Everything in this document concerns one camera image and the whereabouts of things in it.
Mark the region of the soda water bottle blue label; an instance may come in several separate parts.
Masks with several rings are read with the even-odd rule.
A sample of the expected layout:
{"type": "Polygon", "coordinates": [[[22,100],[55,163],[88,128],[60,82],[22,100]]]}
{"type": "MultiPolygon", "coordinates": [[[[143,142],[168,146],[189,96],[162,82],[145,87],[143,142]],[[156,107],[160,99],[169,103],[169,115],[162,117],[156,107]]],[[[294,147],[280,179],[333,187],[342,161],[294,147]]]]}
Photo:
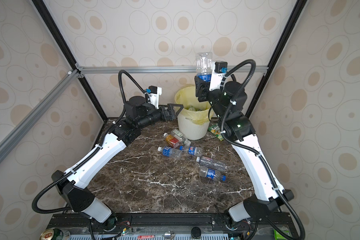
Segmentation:
{"type": "Polygon", "coordinates": [[[210,82],[213,71],[213,53],[197,53],[196,54],[196,73],[197,76],[205,81],[210,82]]]}

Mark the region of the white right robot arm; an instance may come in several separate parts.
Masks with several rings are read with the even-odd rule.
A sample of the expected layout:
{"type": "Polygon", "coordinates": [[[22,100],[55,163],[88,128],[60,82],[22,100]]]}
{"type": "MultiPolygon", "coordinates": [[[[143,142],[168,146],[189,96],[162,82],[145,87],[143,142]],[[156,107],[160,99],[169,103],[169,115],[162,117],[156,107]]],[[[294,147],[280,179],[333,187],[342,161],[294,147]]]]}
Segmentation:
{"type": "Polygon", "coordinates": [[[218,116],[218,125],[225,140],[232,144],[241,158],[253,183],[255,194],[226,210],[230,224],[242,220],[259,220],[294,198],[277,180],[268,165],[250,120],[242,113],[247,94],[241,92],[236,104],[231,98],[240,87],[238,82],[227,82],[222,90],[210,90],[210,82],[195,77],[196,97],[199,102],[209,102],[218,116]]]}

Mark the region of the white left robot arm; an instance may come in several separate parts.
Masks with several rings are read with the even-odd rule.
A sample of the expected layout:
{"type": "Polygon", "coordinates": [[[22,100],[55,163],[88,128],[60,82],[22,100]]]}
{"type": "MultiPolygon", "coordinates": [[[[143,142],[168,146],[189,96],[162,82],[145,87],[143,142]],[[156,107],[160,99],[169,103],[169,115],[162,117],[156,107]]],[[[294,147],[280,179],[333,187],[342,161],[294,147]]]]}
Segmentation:
{"type": "Polygon", "coordinates": [[[130,98],[124,104],[124,115],[112,123],[91,152],[66,171],[53,174],[61,197],[75,213],[82,213],[99,223],[109,222],[113,212],[88,190],[91,180],[115,155],[139,137],[143,128],[175,120],[183,108],[179,104],[154,106],[141,96],[130,98]]]}

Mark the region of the white ribbed waste bin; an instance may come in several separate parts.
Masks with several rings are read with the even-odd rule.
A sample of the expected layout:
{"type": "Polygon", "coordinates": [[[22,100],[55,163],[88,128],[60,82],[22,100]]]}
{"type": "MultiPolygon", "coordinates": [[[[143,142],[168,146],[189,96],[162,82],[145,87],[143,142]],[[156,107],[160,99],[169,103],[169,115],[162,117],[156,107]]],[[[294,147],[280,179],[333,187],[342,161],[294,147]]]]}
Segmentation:
{"type": "Polygon", "coordinates": [[[200,140],[208,131],[210,122],[207,121],[204,124],[194,124],[190,119],[186,118],[185,115],[180,114],[178,116],[179,130],[188,140],[200,140]]]}

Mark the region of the clear square bottle green label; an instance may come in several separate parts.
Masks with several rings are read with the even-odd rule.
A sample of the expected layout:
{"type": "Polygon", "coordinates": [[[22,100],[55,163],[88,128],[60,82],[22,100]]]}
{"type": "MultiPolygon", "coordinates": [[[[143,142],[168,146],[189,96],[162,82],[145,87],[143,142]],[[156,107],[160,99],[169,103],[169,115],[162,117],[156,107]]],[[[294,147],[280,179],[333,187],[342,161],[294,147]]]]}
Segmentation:
{"type": "Polygon", "coordinates": [[[189,147],[191,145],[191,141],[186,138],[186,136],[180,132],[178,129],[173,129],[171,131],[171,135],[175,137],[182,146],[189,147]]]}

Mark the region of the orange juice bottle red label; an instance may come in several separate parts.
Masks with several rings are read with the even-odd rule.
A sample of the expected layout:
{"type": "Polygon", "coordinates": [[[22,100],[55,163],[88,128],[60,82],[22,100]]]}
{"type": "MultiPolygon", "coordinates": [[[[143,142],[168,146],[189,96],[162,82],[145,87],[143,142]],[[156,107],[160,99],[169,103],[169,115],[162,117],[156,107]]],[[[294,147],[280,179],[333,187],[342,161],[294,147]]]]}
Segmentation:
{"type": "Polygon", "coordinates": [[[178,148],[180,146],[180,141],[175,138],[174,136],[168,134],[168,133],[164,133],[163,137],[165,138],[166,142],[169,144],[169,146],[171,148],[178,148]]]}

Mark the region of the green Fox's candy bag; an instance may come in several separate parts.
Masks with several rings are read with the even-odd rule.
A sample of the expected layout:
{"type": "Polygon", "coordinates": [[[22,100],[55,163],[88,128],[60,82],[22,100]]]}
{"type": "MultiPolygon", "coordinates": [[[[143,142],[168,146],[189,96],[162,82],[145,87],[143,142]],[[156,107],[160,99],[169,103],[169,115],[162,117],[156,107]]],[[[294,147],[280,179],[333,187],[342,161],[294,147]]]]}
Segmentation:
{"type": "Polygon", "coordinates": [[[214,124],[208,127],[208,131],[210,133],[212,133],[217,139],[219,139],[220,141],[223,141],[224,138],[220,132],[220,128],[218,126],[218,124],[214,124]]]}

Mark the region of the Pepsi label clear bottle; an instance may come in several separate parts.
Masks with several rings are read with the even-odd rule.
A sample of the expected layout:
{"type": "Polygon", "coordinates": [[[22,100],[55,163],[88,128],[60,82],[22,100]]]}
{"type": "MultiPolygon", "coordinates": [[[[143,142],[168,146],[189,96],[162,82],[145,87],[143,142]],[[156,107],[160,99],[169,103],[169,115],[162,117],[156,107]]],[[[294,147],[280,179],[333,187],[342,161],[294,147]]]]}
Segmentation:
{"type": "Polygon", "coordinates": [[[201,157],[203,155],[203,149],[194,146],[180,146],[179,149],[189,155],[201,157]]]}

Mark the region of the clear bottle dark label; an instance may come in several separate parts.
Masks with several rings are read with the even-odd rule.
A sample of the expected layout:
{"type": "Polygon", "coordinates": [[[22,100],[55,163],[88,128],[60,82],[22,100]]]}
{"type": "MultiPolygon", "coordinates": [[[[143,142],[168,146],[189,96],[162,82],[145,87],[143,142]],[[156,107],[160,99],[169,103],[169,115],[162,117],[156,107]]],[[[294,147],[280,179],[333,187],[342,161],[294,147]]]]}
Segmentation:
{"type": "Polygon", "coordinates": [[[201,166],[205,166],[210,169],[218,170],[220,172],[226,172],[229,168],[225,163],[220,162],[220,161],[215,161],[215,160],[205,157],[205,156],[197,157],[196,162],[201,166]]]}

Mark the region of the clear bottle blue cap right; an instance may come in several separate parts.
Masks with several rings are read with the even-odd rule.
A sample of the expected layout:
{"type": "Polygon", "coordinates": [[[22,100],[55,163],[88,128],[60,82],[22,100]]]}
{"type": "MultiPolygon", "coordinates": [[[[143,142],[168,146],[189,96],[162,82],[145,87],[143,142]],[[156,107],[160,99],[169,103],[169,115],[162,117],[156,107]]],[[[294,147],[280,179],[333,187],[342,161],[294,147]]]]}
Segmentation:
{"type": "Polygon", "coordinates": [[[220,171],[210,169],[210,168],[208,168],[206,166],[200,166],[199,175],[201,177],[208,178],[208,179],[213,180],[215,182],[219,182],[219,181],[224,182],[226,180],[226,176],[223,175],[220,171]]]}

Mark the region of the green packet bottom right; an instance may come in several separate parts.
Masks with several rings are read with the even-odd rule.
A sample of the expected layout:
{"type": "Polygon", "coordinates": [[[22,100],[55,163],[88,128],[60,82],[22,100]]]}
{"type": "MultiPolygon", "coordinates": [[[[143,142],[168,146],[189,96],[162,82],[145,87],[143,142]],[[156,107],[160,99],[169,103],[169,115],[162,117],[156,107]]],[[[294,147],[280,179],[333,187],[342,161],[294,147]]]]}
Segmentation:
{"type": "MultiPolygon", "coordinates": [[[[291,233],[288,228],[282,227],[280,230],[284,233],[284,235],[287,235],[288,237],[291,236],[291,233]]],[[[277,230],[274,230],[274,238],[275,240],[287,240],[287,238],[281,235],[277,230]]]]}

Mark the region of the green beer can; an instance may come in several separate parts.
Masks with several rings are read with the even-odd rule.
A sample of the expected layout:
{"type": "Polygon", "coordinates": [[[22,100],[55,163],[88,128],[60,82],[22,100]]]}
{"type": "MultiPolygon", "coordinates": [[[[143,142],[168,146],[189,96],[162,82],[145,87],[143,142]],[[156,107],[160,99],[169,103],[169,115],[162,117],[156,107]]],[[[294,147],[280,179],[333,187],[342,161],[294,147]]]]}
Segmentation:
{"type": "Polygon", "coordinates": [[[67,230],[61,230],[58,228],[52,228],[45,230],[39,240],[68,240],[71,233],[67,230]]]}

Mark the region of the horizontal aluminium rail back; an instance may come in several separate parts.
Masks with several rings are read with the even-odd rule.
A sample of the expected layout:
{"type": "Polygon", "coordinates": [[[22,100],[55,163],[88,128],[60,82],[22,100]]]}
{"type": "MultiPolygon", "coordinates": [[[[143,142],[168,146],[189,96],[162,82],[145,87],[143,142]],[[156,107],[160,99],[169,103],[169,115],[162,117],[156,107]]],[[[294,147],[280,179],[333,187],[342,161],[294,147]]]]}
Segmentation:
{"type": "Polygon", "coordinates": [[[117,74],[125,70],[130,74],[196,74],[195,66],[174,67],[83,67],[77,64],[77,72],[85,74],[117,74]]]}

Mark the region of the black right corner post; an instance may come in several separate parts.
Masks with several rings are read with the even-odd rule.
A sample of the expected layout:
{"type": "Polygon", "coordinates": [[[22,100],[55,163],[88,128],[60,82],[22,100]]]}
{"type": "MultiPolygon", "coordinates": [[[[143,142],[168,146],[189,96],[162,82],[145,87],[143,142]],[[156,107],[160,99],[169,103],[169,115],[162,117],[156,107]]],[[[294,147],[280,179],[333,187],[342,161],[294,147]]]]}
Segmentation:
{"type": "Polygon", "coordinates": [[[298,0],[296,1],[294,8],[289,16],[289,18],[287,19],[286,25],[283,29],[283,32],[281,34],[281,37],[279,39],[279,41],[276,44],[276,47],[273,51],[273,54],[271,56],[271,59],[269,61],[268,64],[268,70],[266,73],[263,74],[263,77],[261,78],[261,81],[255,91],[255,94],[251,100],[251,103],[247,109],[246,112],[246,117],[250,117],[256,107],[256,105],[258,104],[258,101],[273,73],[273,71],[275,70],[275,67],[279,61],[279,58],[281,57],[283,50],[285,48],[285,46],[287,45],[287,42],[290,38],[290,36],[292,35],[292,32],[302,14],[302,12],[304,11],[304,8],[307,5],[307,0],[298,0]]]}

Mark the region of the black corner frame post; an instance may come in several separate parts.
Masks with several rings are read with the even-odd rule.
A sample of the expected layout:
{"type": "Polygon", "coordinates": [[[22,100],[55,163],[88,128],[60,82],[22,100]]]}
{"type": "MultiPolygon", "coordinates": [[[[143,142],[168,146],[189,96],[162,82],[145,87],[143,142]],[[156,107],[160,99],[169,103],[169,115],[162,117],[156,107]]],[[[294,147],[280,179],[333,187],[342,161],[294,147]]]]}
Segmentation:
{"type": "Polygon", "coordinates": [[[68,46],[65,38],[63,37],[59,27],[57,26],[52,15],[50,14],[50,11],[47,9],[47,5],[45,4],[44,1],[39,1],[39,0],[32,0],[31,2],[35,6],[36,11],[40,15],[40,17],[43,20],[44,24],[46,25],[48,31],[52,35],[52,37],[55,40],[56,44],[58,45],[60,51],[62,52],[65,59],[67,60],[69,66],[73,70],[77,70],[79,72],[79,74],[80,74],[80,76],[78,77],[79,82],[81,83],[86,94],[88,95],[89,99],[91,100],[92,104],[94,105],[100,118],[103,120],[103,122],[106,122],[108,120],[108,117],[107,117],[105,111],[101,107],[100,102],[98,101],[97,97],[95,96],[95,93],[92,90],[86,77],[84,76],[84,74],[81,73],[81,70],[79,70],[79,68],[78,68],[79,65],[78,65],[70,47],[68,46]]]}

